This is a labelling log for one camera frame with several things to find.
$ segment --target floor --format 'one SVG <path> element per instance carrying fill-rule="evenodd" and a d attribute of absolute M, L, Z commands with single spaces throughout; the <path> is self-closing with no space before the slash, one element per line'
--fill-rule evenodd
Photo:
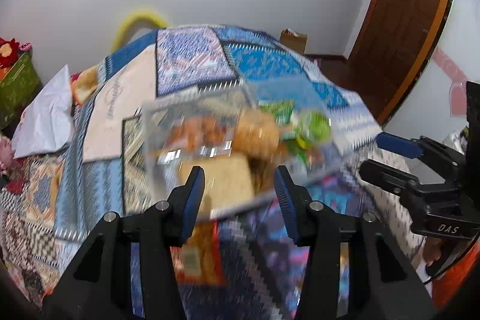
<path fill-rule="evenodd" d="M 384 95 L 379 93 L 378 86 L 364 82 L 362 70 L 353 69 L 338 59 L 322 59 L 319 63 L 320 71 L 328 79 L 340 87 L 356 91 L 373 116 L 377 118 L 380 115 L 387 102 L 384 102 Z"/>

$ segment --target wooden door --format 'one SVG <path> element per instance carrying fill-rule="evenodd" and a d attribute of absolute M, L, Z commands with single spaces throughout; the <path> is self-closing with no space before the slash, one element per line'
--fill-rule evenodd
<path fill-rule="evenodd" d="M 441 0 L 372 0 L 370 3 L 349 57 L 349 66 L 358 71 L 380 101 L 369 107 L 380 123 L 387 119 L 420 70 L 440 27 L 446 2 L 444 0 L 443 6 Z M 433 24 L 438 15 L 438 23 Z M 423 59 L 419 59 L 421 52 L 424 52 Z M 392 104 L 396 95 L 400 97 Z"/>

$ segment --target red stuffed toy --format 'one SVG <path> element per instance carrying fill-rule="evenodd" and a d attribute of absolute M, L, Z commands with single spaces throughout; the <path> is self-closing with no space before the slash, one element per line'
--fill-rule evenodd
<path fill-rule="evenodd" d="M 20 44 L 12 39 L 5 41 L 0 38 L 0 68 L 11 67 L 18 59 Z"/>

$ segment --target metal screw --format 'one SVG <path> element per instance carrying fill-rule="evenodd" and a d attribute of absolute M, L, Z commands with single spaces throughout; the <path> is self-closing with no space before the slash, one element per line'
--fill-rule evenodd
<path fill-rule="evenodd" d="M 168 201 L 159 201 L 155 204 L 155 208 L 159 211 L 166 211 L 170 207 Z"/>
<path fill-rule="evenodd" d="M 111 223 L 116 218 L 117 218 L 117 215 L 113 211 L 109 211 L 109 212 L 105 213 L 104 216 L 103 216 L 103 219 L 108 223 Z"/>
<path fill-rule="evenodd" d="M 362 217 L 368 223 L 372 223 L 377 219 L 377 216 L 375 216 L 371 211 L 365 212 Z"/>
<path fill-rule="evenodd" d="M 310 209 L 313 211 L 321 211 L 323 209 L 323 204 L 320 201 L 312 201 L 310 203 Z"/>

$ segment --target green storage box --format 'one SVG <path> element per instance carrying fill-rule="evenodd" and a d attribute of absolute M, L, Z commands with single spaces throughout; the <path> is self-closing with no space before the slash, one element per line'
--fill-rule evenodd
<path fill-rule="evenodd" d="M 30 52 L 24 52 L 0 81 L 0 129 L 6 127 L 27 107 L 38 92 L 40 78 Z"/>

